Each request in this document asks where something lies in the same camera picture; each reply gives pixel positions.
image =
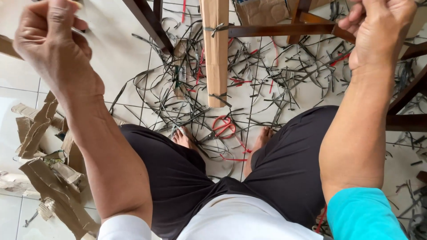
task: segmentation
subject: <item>white sleeve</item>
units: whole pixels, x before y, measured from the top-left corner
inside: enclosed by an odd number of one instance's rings
[[[147,223],[132,215],[114,216],[99,230],[98,240],[151,240],[151,230]]]

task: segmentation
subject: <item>person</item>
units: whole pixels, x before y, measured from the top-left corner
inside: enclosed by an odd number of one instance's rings
[[[309,228],[325,204],[337,240],[406,239],[380,188],[394,69],[416,5],[353,1],[339,22],[356,36],[341,105],[308,110],[275,135],[262,129],[246,179],[216,184],[186,128],[171,141],[141,126],[116,125],[88,42],[71,31],[88,27],[74,16],[78,4],[27,6],[14,47],[65,111],[102,219],[98,239],[147,240],[150,229],[166,240],[322,239]]]

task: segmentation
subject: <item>white shirt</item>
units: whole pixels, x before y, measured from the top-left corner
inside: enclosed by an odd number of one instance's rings
[[[108,219],[98,240],[151,240],[148,225],[140,218],[120,215]],[[322,240],[297,223],[286,221],[261,199],[225,194],[205,205],[182,230],[177,240]]]

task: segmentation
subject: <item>turquoise sleeve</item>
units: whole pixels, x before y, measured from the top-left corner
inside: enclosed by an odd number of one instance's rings
[[[384,193],[355,187],[329,201],[328,223],[335,240],[407,240]]]

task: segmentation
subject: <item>black pants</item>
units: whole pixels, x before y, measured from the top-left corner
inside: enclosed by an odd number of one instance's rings
[[[337,106],[308,110],[280,129],[253,154],[252,173],[240,182],[213,183],[197,151],[141,126],[121,131],[147,167],[153,199],[152,231],[164,240],[178,237],[190,219],[222,194],[243,194],[269,203],[291,222],[311,228],[325,205],[319,150]]]

